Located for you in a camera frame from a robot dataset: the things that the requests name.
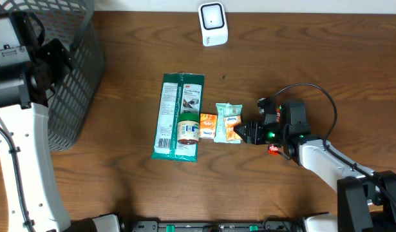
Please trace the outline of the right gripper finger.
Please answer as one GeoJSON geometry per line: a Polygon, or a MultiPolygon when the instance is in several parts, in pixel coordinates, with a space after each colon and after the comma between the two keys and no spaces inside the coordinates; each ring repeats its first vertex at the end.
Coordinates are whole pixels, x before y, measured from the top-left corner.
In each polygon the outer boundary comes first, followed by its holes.
{"type": "Polygon", "coordinates": [[[262,138],[257,131],[243,131],[238,132],[241,139],[247,144],[261,145],[262,138]]]}
{"type": "Polygon", "coordinates": [[[244,122],[234,126],[234,132],[236,133],[252,133],[260,129],[262,129],[262,124],[258,121],[244,122]]]}

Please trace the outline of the orange tissue pack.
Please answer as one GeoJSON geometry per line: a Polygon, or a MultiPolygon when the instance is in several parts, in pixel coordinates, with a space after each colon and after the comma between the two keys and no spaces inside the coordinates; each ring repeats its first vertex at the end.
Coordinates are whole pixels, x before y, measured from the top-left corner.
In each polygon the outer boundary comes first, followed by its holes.
{"type": "Polygon", "coordinates": [[[213,139],[216,136],[217,115],[200,114],[200,138],[213,139]]]}
{"type": "Polygon", "coordinates": [[[224,118],[225,135],[227,142],[238,142],[241,137],[234,131],[234,127],[241,124],[239,115],[224,118]]]}

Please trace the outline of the red snack bar wrapper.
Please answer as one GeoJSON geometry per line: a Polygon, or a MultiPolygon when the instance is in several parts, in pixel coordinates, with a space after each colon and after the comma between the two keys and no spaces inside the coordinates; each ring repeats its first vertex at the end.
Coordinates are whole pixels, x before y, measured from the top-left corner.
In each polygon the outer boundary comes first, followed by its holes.
{"type": "MultiPolygon", "coordinates": [[[[279,124],[281,117],[281,106],[277,107],[276,111],[277,111],[276,122],[279,124]]],[[[280,144],[270,144],[268,146],[268,150],[271,155],[281,155],[280,148],[281,148],[280,144]]]]}

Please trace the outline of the mint green wipes packet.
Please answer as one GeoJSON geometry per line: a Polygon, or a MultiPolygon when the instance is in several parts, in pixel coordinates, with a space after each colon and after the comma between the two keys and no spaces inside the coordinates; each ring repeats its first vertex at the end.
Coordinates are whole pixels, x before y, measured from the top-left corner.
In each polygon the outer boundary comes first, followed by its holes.
{"type": "Polygon", "coordinates": [[[214,138],[214,142],[217,143],[231,143],[231,144],[240,144],[241,139],[238,137],[237,139],[227,140],[227,130],[225,128],[225,118],[226,117],[235,117],[241,115],[241,110],[243,106],[233,105],[230,103],[216,103],[216,109],[218,112],[217,121],[216,121],[216,134],[214,138]]]}

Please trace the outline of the green lid glass jar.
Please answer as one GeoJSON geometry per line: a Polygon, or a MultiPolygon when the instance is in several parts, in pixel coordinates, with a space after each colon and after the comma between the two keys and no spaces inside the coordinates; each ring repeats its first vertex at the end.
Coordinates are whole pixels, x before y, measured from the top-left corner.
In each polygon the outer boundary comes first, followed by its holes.
{"type": "Polygon", "coordinates": [[[195,113],[181,113],[178,118],[177,141],[183,145],[198,143],[200,136],[200,117],[195,113]]]}

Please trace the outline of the green 3M gloves package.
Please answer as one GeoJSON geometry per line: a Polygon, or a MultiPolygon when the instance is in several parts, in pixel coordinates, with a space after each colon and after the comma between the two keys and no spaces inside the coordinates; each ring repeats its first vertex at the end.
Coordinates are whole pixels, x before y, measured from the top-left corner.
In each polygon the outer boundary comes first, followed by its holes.
{"type": "Polygon", "coordinates": [[[204,80],[202,74],[164,74],[151,155],[153,159],[197,161],[198,143],[183,145],[177,141],[178,118],[181,113],[195,113],[200,117],[204,80]]]}

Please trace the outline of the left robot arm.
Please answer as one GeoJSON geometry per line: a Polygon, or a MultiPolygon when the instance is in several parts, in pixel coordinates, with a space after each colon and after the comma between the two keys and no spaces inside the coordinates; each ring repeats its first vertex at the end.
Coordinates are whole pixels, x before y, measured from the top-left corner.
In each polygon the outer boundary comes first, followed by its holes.
{"type": "Polygon", "coordinates": [[[74,68],[58,40],[36,32],[38,17],[25,11],[0,14],[0,163],[10,231],[122,231],[109,213],[72,222],[53,170],[46,92],[74,68]]]}

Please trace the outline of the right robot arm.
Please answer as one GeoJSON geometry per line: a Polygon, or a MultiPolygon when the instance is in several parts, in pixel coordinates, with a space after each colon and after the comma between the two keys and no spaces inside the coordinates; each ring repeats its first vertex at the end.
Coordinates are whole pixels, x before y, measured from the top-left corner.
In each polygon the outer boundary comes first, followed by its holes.
{"type": "Polygon", "coordinates": [[[247,144],[268,146],[270,153],[293,160],[323,180],[337,195],[337,214],[303,217],[294,231],[396,231],[396,174],[374,171],[312,135],[302,100],[276,106],[260,99],[262,121],[243,122],[234,131],[247,144]]]}

